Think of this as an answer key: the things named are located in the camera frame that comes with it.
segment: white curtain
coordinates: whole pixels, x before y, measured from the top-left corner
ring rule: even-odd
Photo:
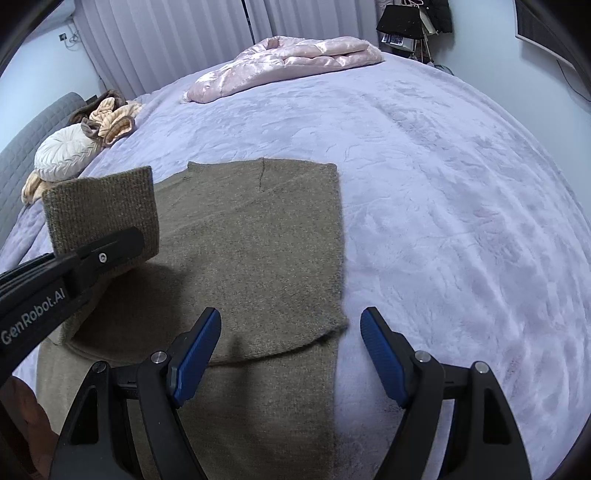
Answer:
[[[350,35],[378,44],[375,0],[246,0],[246,7],[255,41]]]
[[[76,0],[73,18],[105,86],[127,99],[252,45],[242,0]]]

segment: pink satin comforter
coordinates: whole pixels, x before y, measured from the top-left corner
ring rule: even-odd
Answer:
[[[338,72],[383,60],[377,47],[355,37],[271,37],[247,48],[233,62],[199,77],[183,99],[209,103],[266,83]]]

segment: quilted headboard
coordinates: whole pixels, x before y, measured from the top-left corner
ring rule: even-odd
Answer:
[[[37,148],[85,104],[77,93],[64,95],[31,120],[0,153],[0,247],[22,209],[21,189],[33,170]]]

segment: screw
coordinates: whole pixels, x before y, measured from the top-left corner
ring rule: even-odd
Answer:
[[[431,355],[425,350],[417,350],[414,352],[414,357],[422,364],[428,362],[431,359]]]
[[[154,352],[154,353],[152,353],[150,360],[152,360],[152,362],[155,364],[161,364],[162,362],[164,362],[166,360],[166,353],[165,352]]]
[[[92,371],[97,374],[104,372],[105,368],[107,368],[107,364],[104,362],[97,362],[94,365],[92,365]]]
[[[476,368],[476,371],[480,374],[487,374],[490,370],[490,367],[484,362],[476,362],[474,368]]]

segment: white round pillow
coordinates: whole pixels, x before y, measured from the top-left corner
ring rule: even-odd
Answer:
[[[76,177],[100,153],[99,142],[88,138],[80,124],[69,125],[47,137],[35,153],[35,169],[45,181]]]

